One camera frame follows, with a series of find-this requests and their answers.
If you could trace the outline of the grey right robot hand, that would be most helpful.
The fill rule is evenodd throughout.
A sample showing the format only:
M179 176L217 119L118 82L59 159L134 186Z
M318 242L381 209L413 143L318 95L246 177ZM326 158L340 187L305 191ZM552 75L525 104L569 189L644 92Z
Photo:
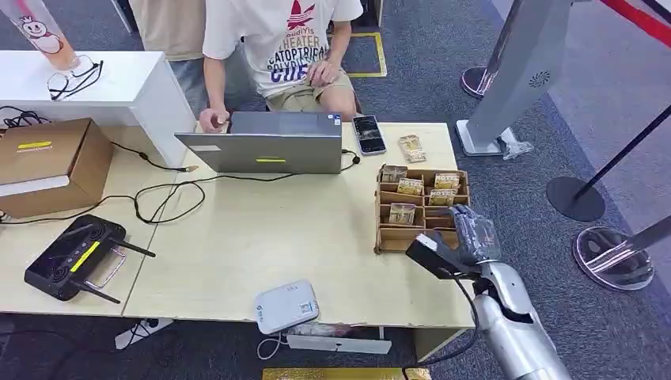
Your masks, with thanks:
M500 260L502 250L494 223L469 206L455 204L450 208L458 245L459 261L474 266L485 260Z

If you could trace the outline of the person's left hand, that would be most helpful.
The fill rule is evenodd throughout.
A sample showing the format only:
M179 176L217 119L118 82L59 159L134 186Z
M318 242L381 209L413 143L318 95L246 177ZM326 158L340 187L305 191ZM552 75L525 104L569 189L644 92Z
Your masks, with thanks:
M312 87L323 87L333 83L339 76L339 67L328 60L320 60L309 66L307 82Z

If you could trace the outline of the person's right hand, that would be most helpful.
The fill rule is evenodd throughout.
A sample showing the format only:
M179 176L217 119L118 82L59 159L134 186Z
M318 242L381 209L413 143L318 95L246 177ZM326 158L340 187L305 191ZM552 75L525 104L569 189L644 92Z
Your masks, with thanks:
M226 133L230 114L225 108L206 108L201 111L199 125L204 133Z

